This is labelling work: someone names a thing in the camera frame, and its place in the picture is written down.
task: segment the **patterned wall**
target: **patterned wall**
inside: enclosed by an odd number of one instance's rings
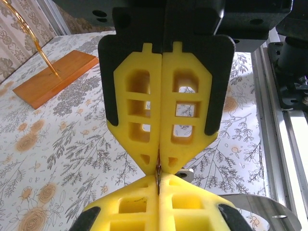
[[[29,24],[41,46],[56,36],[35,0],[8,0]],[[0,83],[36,52],[16,17],[0,1]]]
[[[112,27],[107,27],[107,26],[91,26],[91,24],[88,23],[85,19],[73,18],[71,15],[65,12],[61,7],[58,6],[58,9],[73,35],[89,33],[89,32],[101,32],[101,31],[113,30]]]

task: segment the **golden curved strip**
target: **golden curved strip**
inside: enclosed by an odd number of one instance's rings
[[[1,1],[17,17],[20,27],[23,29],[24,32],[26,32],[31,37],[31,39],[33,40],[39,54],[42,56],[44,61],[47,63],[48,67],[51,69],[51,71],[57,77],[59,77],[58,73],[56,72],[56,70],[52,66],[51,62],[48,60],[47,56],[44,54],[42,48],[40,47],[38,39],[34,35],[33,31],[29,27],[29,25],[25,22],[23,17],[19,14],[19,12],[7,0],[1,0]]]

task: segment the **yellow foam pad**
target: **yellow foam pad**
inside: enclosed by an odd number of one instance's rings
[[[162,171],[175,174],[218,135],[204,133],[212,75],[182,52],[181,42],[173,45],[173,52],[161,55],[144,43],[114,71],[119,124],[108,122],[108,128],[146,175],[154,174],[158,155]],[[194,93],[180,92],[183,87]],[[193,113],[178,115],[179,105],[192,106]],[[177,126],[190,132],[178,136]]]
[[[160,114],[160,160],[163,172],[175,174],[189,160],[210,145],[218,133],[204,133],[212,75],[192,53],[182,52],[182,43],[173,43],[173,52],[163,53]],[[190,88],[195,93],[183,93]],[[179,106],[192,109],[188,117]],[[187,134],[176,134],[185,126]]]
[[[107,125],[146,175],[154,174],[158,157],[161,66],[162,55],[145,43],[114,71],[119,124]]]
[[[89,204],[101,208],[91,231],[157,231],[158,195],[155,176],[146,176]]]
[[[159,231],[230,231],[218,205],[234,205],[172,174],[163,173]]]
[[[230,231],[219,204],[234,205],[181,178],[163,173],[160,195],[146,176],[88,205],[99,207],[91,231]]]

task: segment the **floral patterned surface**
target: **floral patterned surface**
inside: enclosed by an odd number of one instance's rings
[[[97,55],[112,33],[56,37],[44,51],[51,60],[73,49]],[[98,65],[37,110],[12,92],[45,67],[35,55],[0,86],[0,231],[68,230],[88,203],[144,176],[107,129]],[[219,137],[186,167],[211,192],[268,195],[265,166],[251,58],[237,53]]]

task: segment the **orange wooden block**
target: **orange wooden block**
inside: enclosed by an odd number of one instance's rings
[[[53,64],[60,78],[47,67],[15,88],[13,92],[34,109],[37,109],[97,63],[96,56],[72,51]]]

